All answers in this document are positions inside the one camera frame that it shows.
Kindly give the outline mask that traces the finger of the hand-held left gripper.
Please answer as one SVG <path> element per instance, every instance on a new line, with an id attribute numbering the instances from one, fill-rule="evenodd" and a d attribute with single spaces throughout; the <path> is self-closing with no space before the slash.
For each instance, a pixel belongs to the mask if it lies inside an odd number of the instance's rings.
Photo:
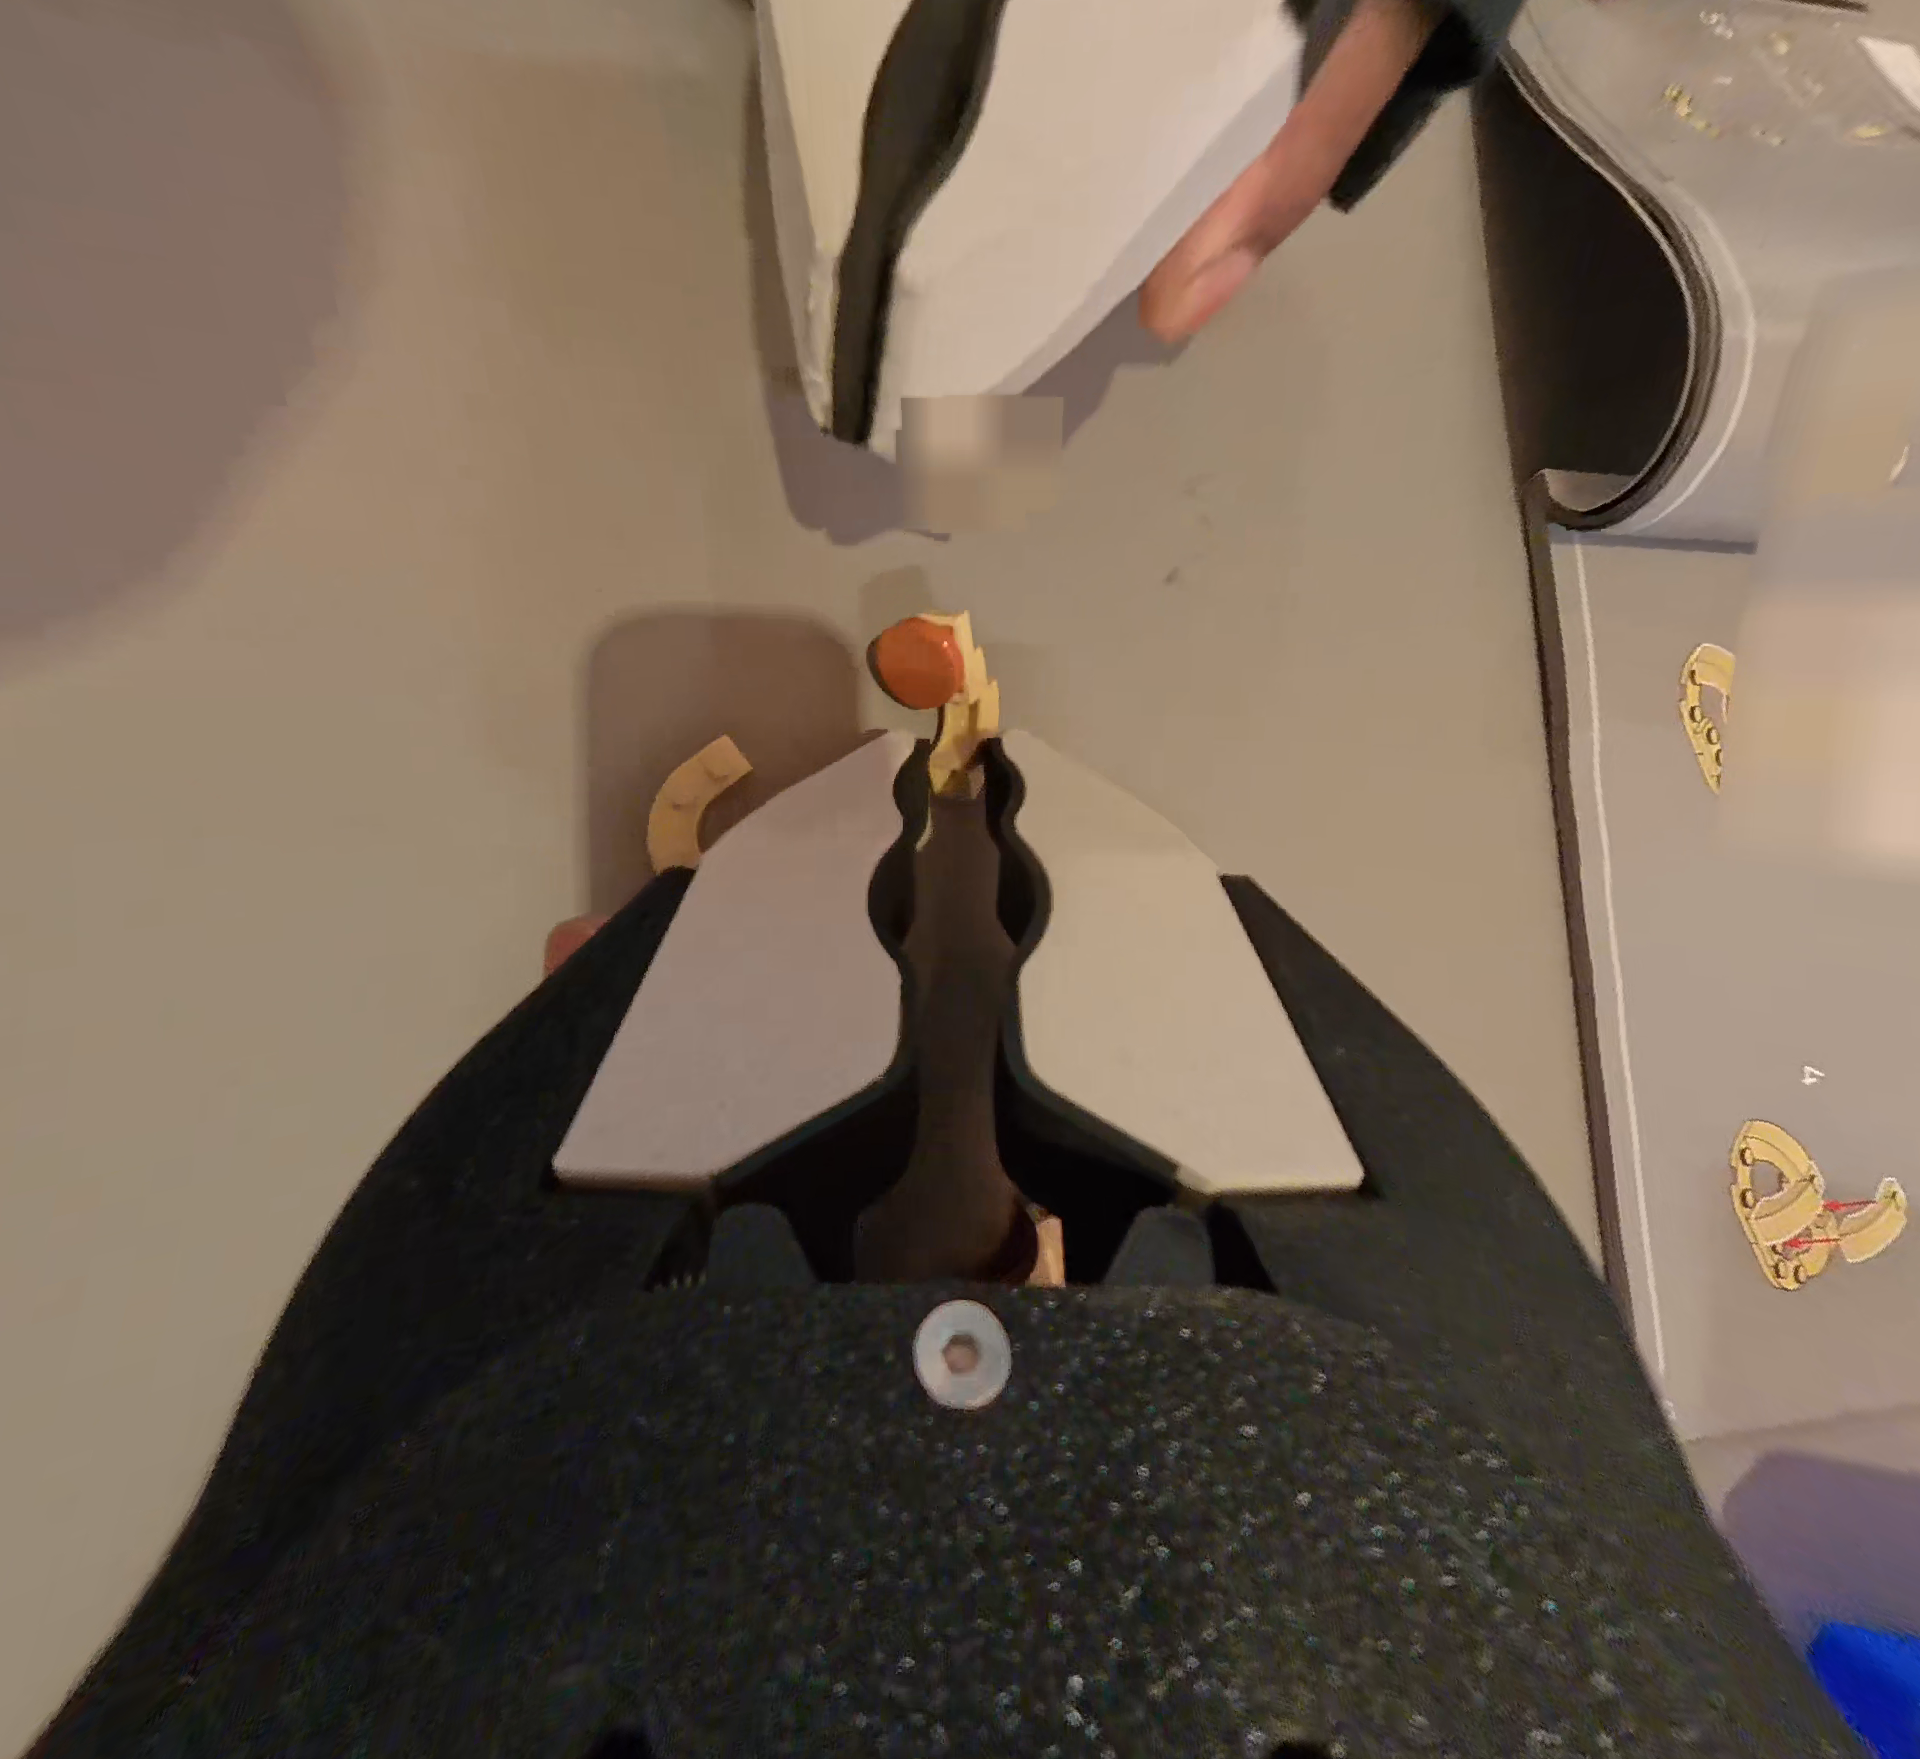
<path id="1" fill-rule="evenodd" d="M 910 0 L 879 69 L 879 451 L 1021 399 L 1294 107 L 1323 0 Z"/>
<path id="2" fill-rule="evenodd" d="M 765 175 L 794 381 L 824 433 L 954 393 L 963 0 L 754 0 Z"/>

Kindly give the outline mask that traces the tan curved brick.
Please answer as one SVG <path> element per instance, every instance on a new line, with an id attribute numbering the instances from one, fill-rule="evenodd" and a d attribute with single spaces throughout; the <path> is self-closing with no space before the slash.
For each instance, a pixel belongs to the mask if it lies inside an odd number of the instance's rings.
<path id="1" fill-rule="evenodd" d="M 667 774 L 645 824 L 645 852 L 654 876 L 702 864 L 708 810 L 753 772 L 754 764 L 740 746 L 722 734 Z"/>

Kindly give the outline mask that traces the blue plastic bin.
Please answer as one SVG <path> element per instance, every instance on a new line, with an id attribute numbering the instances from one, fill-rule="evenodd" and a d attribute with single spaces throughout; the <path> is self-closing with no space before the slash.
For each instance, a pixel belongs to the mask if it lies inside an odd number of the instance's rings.
<path id="1" fill-rule="evenodd" d="M 1918 1636 L 1828 1622 L 1807 1648 L 1813 1676 L 1876 1758 L 1918 1758 Z"/>

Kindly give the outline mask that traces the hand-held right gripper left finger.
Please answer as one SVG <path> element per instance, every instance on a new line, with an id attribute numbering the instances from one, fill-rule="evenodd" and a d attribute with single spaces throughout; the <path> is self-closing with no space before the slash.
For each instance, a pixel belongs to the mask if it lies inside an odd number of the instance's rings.
<path id="1" fill-rule="evenodd" d="M 702 858 L 557 1152 L 560 1182 L 713 1190 L 882 1082 L 902 978 L 873 884 L 916 746 L 875 736 Z"/>

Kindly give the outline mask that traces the person's left hand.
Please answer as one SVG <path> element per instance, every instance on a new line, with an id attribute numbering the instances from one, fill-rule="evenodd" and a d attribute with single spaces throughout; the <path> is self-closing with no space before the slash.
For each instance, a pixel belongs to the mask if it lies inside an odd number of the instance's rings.
<path id="1" fill-rule="evenodd" d="M 1271 145 L 1147 279 L 1147 333 L 1181 345 L 1332 197 L 1437 29 L 1429 0 L 1357 0 Z"/>

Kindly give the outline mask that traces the grey instruction booklet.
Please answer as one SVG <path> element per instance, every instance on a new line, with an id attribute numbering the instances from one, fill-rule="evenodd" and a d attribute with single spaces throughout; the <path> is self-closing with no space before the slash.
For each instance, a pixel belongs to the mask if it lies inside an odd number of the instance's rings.
<path id="1" fill-rule="evenodd" d="M 1476 109 L 1608 1262 L 1686 1440 L 1917 1406 L 1918 0 L 1528 0 Z"/>

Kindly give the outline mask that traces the brown round toy brick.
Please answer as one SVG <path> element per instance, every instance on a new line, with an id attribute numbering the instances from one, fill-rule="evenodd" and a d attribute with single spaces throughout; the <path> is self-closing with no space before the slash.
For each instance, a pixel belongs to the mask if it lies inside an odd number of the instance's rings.
<path id="1" fill-rule="evenodd" d="M 877 689 L 914 714 L 972 707 L 990 683 L 968 615 L 897 621 L 871 643 L 866 667 Z"/>

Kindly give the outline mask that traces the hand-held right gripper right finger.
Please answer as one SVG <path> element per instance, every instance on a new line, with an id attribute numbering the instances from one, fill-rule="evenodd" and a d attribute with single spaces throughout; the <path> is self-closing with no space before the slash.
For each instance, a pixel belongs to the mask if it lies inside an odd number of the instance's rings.
<path id="1" fill-rule="evenodd" d="M 1363 1162 L 1219 866 L 1043 738 L 1002 742 L 1036 866 L 1021 1068 L 1120 1164 L 1192 1196 L 1352 1194 Z"/>

